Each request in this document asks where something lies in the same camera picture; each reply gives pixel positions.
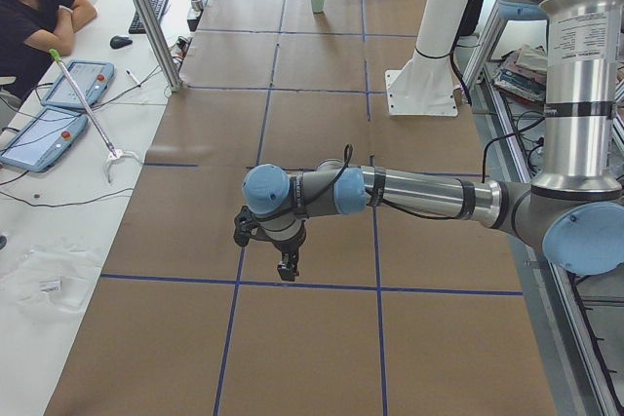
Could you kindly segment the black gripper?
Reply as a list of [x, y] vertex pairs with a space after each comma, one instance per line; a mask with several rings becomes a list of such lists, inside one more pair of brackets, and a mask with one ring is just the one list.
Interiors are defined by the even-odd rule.
[[294, 282], [298, 276], [299, 248], [306, 240], [304, 225], [296, 225], [283, 231], [269, 231], [274, 247], [281, 252], [277, 271], [282, 281]]

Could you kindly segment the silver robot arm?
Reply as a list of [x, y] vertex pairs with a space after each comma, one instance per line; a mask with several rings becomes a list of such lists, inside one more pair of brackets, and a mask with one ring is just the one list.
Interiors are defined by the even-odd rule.
[[340, 118], [339, 91], [275, 91], [269, 135], [242, 182], [237, 245], [267, 242], [281, 278], [297, 275], [307, 220], [398, 209], [409, 239], [450, 246], [456, 222], [509, 234], [577, 276], [623, 263], [623, 188], [608, 166], [623, 0], [496, 0], [505, 19], [547, 23], [544, 147], [526, 182], [483, 173], [471, 103], [455, 99], [451, 60], [473, 0], [426, 0], [409, 59], [357, 94], [365, 113]]

